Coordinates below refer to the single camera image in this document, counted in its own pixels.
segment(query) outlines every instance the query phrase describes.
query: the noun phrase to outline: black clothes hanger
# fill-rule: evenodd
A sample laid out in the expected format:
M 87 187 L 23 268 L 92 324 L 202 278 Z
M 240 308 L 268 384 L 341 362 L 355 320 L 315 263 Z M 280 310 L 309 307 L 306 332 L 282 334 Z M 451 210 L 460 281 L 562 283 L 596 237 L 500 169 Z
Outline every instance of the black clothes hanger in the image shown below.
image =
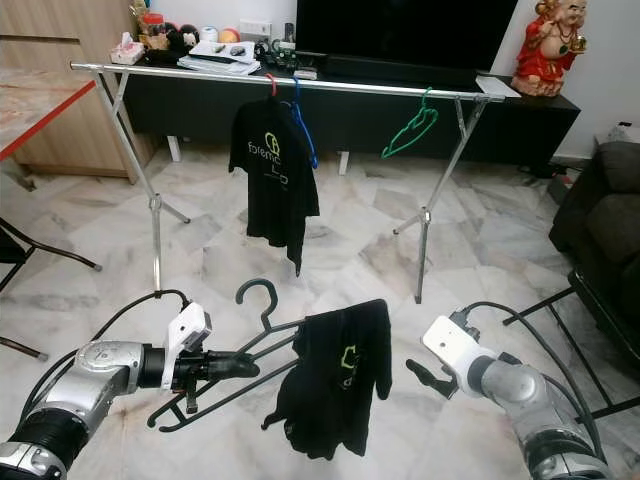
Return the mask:
M 300 325 L 302 325 L 305 320 L 299 320 L 296 322 L 290 322 L 290 323 L 284 323 L 282 325 L 271 325 L 271 321 L 269 320 L 269 315 L 271 315 L 274 310 L 276 309 L 277 305 L 278 305 L 278 295 L 276 293 L 276 289 L 273 286 L 273 283 L 271 283 L 269 280 L 266 280 L 264 278 L 255 278 L 253 280 L 249 280 L 248 282 L 244 283 L 237 291 L 236 293 L 236 303 L 238 305 L 242 304 L 243 299 L 244 299 L 244 294 L 245 292 L 253 287 L 254 285 L 262 285 L 264 287 L 267 288 L 267 291 L 269 292 L 269 298 L 270 298 L 270 303 L 269 306 L 266 308 L 266 310 L 264 310 L 262 312 L 262 314 L 260 315 L 260 320 L 262 322 L 262 326 L 263 326 L 263 331 L 260 332 L 258 335 L 256 335 L 252 340 L 250 340 L 248 343 L 246 343 L 245 345 L 243 345 L 242 347 L 240 347 L 236 352 L 235 355 L 239 356 L 243 353 L 246 353 L 248 350 L 250 350 L 251 348 L 253 348 L 254 346 L 256 346 L 258 343 L 260 343 L 262 340 L 266 339 L 269 335 L 271 335 L 272 333 L 277 333 L 277 332 L 282 332 L 284 330 L 289 330 L 291 328 L 297 328 Z M 293 342 L 297 337 L 297 334 L 293 334 L 290 335 L 289 337 L 274 343 L 273 345 L 260 350 L 257 353 L 251 354 L 251 360 L 256 361 L 262 357 L 264 357 L 265 355 L 268 355 L 271 352 L 274 352 L 288 344 L 290 344 L 291 342 Z M 208 415 L 209 413 L 213 412 L 214 410 L 217 410 L 218 408 L 222 407 L 223 405 L 226 405 L 227 403 L 229 403 L 232 400 L 235 400 L 236 398 L 240 397 L 241 395 L 244 395 L 245 393 L 253 390 L 254 388 L 262 385 L 263 383 L 267 382 L 268 380 L 272 379 L 273 377 L 276 377 L 278 375 L 280 375 L 283 372 L 286 372 L 287 370 L 295 367 L 298 362 L 300 360 L 296 359 L 296 360 L 292 360 L 289 363 L 286 363 L 285 365 L 273 370 L 272 372 L 267 373 L 266 375 L 262 376 L 261 378 L 259 378 L 258 380 L 250 383 L 249 385 L 241 388 L 240 390 L 224 397 L 223 399 L 217 401 L 216 403 L 214 403 L 213 405 L 210 405 L 209 407 L 200 410 L 198 413 L 191 415 L 189 417 L 187 417 L 186 415 L 188 415 L 188 411 L 194 411 L 193 408 L 195 407 L 195 410 L 197 411 L 197 405 L 195 403 L 196 398 L 198 398 L 199 396 L 201 396 L 203 393 L 207 392 L 209 389 L 211 389 L 212 387 L 214 387 L 219 380 L 214 380 L 211 381 L 207 384 L 205 384 L 203 387 L 201 387 L 198 390 L 195 390 L 193 392 L 182 392 L 179 393 L 178 395 L 176 395 L 174 398 L 172 398 L 171 400 L 169 400 L 168 402 L 166 402 L 164 405 L 162 405 L 160 408 L 158 408 L 155 412 L 153 412 L 151 415 L 149 415 L 149 418 L 147 419 L 147 425 L 149 427 L 155 427 L 156 425 L 156 420 L 163 415 L 164 413 L 166 413 L 168 410 L 171 410 L 171 412 L 174 414 L 174 416 L 177 419 L 177 423 L 173 424 L 173 425 L 163 425 L 159 428 L 159 430 L 163 433 L 167 433 L 167 432 L 175 432 L 176 430 L 180 430 L 182 427 L 186 427 L 187 425 L 195 422 L 196 420 L 204 417 L 205 415 Z M 180 401 L 186 398 L 186 408 L 183 410 L 180 408 Z

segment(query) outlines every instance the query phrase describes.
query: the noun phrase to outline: hanger hook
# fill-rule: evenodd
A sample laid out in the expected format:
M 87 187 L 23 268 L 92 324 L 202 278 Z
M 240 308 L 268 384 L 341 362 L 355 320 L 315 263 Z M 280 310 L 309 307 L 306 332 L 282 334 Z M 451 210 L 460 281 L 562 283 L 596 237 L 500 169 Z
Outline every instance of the hanger hook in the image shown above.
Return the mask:
M 267 290 L 269 291 L 269 298 L 271 299 L 271 303 L 269 304 L 267 309 L 260 314 L 260 320 L 262 321 L 264 329 L 266 331 L 269 331 L 271 330 L 269 315 L 271 315 L 278 306 L 278 294 L 276 293 L 276 287 L 273 286 L 273 283 L 264 278 L 254 278 L 253 280 L 249 280 L 248 282 L 243 283 L 236 292 L 236 303 L 238 305 L 241 305 L 244 300 L 244 293 L 254 285 L 263 285 L 267 287 Z
M 422 94 L 422 97 L 420 98 L 423 108 L 426 108 L 426 106 L 427 106 L 427 97 L 429 96 L 429 92 L 431 92 L 431 90 L 433 90 L 431 87 L 427 87 L 424 90 L 424 93 Z
M 278 85 L 276 83 L 276 77 L 274 77 L 270 73 L 265 74 L 265 77 L 271 80 L 271 96 L 275 97 L 278 94 Z
M 298 80 L 298 77 L 296 77 L 295 75 L 293 76 L 293 81 L 296 82 L 296 93 L 295 96 L 293 97 L 296 103 L 300 103 L 300 81 Z

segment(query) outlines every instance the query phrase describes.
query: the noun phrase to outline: figurine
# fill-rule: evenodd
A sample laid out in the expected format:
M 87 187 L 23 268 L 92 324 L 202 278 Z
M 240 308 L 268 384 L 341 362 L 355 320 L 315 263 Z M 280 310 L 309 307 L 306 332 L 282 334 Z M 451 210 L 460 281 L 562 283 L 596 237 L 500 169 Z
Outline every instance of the figurine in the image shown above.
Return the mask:
M 527 95 L 555 97 L 564 84 L 564 71 L 587 47 L 578 34 L 587 0 L 540 0 L 536 13 L 538 19 L 527 26 L 511 86 Z

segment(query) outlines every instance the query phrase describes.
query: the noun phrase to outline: cabinet leg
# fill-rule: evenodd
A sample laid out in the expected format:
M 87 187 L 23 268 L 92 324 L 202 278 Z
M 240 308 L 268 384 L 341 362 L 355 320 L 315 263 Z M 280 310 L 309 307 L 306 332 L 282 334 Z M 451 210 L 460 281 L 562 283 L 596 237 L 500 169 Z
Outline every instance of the cabinet leg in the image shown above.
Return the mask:
M 178 137 L 168 136 L 169 150 L 171 151 L 171 160 L 174 162 L 181 162 L 180 158 L 180 144 L 178 144 Z
M 347 166 L 349 165 L 349 152 L 340 153 L 340 166 L 338 167 L 338 175 L 347 174 Z

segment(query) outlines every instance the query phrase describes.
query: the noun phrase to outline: cushion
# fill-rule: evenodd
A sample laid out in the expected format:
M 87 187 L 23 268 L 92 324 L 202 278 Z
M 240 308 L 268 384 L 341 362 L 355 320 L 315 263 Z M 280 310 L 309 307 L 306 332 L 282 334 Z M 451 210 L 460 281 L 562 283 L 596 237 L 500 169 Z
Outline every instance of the cushion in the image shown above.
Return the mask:
M 22 247 L 0 227 L 0 263 L 24 263 L 25 260 Z
M 605 143 L 596 156 L 611 190 L 616 193 L 640 193 L 640 144 Z
M 587 229 L 616 264 L 640 252 L 640 195 L 607 195 L 587 215 Z

